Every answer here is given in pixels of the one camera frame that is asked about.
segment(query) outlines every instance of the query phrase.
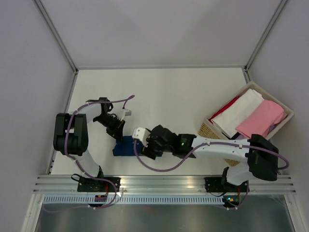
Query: white wall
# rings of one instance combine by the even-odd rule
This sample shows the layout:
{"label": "white wall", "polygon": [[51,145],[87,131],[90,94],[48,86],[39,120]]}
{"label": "white wall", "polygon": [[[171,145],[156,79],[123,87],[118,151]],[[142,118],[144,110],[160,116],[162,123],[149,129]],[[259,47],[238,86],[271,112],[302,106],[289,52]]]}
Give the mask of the white wall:
{"label": "white wall", "polygon": [[42,0],[78,68],[244,66],[280,0]]}
{"label": "white wall", "polygon": [[31,0],[0,2],[0,227],[21,229],[72,71]]}
{"label": "white wall", "polygon": [[309,1],[289,1],[251,68],[253,80],[295,111],[273,142],[291,162],[309,218]]}

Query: black mounting bracket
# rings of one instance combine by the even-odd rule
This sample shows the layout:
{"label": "black mounting bracket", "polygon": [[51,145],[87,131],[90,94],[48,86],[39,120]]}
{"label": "black mounting bracket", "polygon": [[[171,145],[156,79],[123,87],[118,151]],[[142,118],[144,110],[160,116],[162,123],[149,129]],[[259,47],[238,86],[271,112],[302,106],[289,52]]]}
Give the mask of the black mounting bracket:
{"label": "black mounting bracket", "polygon": [[222,177],[205,177],[205,189],[210,193],[227,193],[227,192],[247,192],[247,181],[236,186],[227,182],[222,183]]}
{"label": "black mounting bracket", "polygon": [[[86,178],[78,174],[73,174],[71,177],[73,180],[78,182],[77,191],[78,192],[115,192],[115,189],[106,181],[94,180],[91,178]],[[104,179],[112,181],[119,192],[120,180],[119,177],[103,177]]]}

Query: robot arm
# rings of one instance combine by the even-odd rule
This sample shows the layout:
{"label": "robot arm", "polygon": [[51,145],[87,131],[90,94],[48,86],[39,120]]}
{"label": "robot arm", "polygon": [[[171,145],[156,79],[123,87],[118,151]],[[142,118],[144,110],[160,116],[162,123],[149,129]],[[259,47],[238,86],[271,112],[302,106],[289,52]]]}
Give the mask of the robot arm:
{"label": "robot arm", "polygon": [[[108,102],[107,98],[99,100],[89,100],[88,102]],[[81,109],[75,116],[68,138],[68,154],[74,155],[80,165],[92,176],[103,177],[103,172],[99,165],[92,159],[88,151],[88,130],[87,124],[91,121],[98,121],[106,127],[106,132],[116,140],[122,141],[125,116],[131,115],[130,110],[122,109],[123,115],[118,118],[115,114],[109,114],[113,109],[111,103],[98,103],[89,105]],[[54,149],[63,155],[66,130],[68,128],[71,114],[60,113],[56,116]]]}
{"label": "robot arm", "polygon": [[258,146],[278,153],[278,149],[260,135],[251,139],[230,140],[224,145],[224,140],[209,139],[193,134],[176,135],[161,125],[152,131],[146,128],[136,128],[133,139],[143,144],[141,154],[155,159],[158,152],[171,152],[174,156],[184,158],[194,147],[207,144],[195,149],[191,158],[218,157],[239,161],[234,167],[225,168],[222,176],[223,185],[239,186],[243,182],[259,178],[267,181],[277,180],[278,157],[266,152],[244,148],[243,146]]}

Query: blue object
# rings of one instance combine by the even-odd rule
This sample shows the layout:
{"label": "blue object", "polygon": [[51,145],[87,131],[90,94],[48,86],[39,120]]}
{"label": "blue object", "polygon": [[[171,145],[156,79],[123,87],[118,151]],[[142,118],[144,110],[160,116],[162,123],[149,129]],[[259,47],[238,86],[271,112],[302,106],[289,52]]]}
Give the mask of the blue object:
{"label": "blue object", "polygon": [[[139,143],[136,146],[137,152],[140,153],[142,150],[142,144]],[[112,150],[114,156],[135,156],[133,149],[133,138],[132,136],[124,136],[123,142],[116,140],[115,148]]]}

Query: aluminum frame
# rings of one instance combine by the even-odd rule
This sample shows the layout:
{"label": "aluminum frame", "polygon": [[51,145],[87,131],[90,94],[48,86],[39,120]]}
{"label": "aluminum frame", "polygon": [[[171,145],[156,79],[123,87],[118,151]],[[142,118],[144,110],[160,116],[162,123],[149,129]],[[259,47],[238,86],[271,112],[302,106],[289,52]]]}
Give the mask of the aluminum frame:
{"label": "aluminum frame", "polygon": [[[121,193],[125,195],[210,195],[205,190],[205,177],[219,175],[120,175]],[[40,175],[34,194],[84,194],[77,192],[78,183],[70,175]],[[249,195],[296,194],[289,175],[279,175],[275,182],[251,180]],[[104,192],[88,193],[104,195]]]}

